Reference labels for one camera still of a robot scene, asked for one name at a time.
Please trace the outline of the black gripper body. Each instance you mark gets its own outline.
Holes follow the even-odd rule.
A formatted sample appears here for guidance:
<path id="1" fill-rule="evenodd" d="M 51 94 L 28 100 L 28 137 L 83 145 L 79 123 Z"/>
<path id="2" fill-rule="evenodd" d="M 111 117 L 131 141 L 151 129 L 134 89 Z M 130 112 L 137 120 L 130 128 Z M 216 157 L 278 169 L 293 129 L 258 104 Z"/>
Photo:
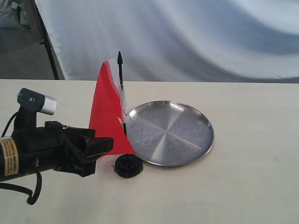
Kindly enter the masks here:
<path id="1" fill-rule="evenodd" d="M 76 166 L 73 150 L 78 149 L 81 135 L 87 128 L 66 126 L 58 121 L 47 121 L 45 126 L 14 125 L 13 139 L 19 155 L 19 173 L 56 170 L 70 173 Z"/>

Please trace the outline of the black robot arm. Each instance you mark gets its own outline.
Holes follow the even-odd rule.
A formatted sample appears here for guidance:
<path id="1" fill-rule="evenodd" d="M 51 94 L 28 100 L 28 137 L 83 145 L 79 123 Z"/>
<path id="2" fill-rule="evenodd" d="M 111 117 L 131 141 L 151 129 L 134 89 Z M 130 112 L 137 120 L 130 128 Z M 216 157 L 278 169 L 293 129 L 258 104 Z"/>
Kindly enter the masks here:
<path id="1" fill-rule="evenodd" d="M 0 180 L 51 169 L 86 177 L 95 173 L 97 160 L 113 146 L 111 137 L 96 137 L 93 129 L 57 121 L 26 131 L 15 130 L 0 139 Z"/>

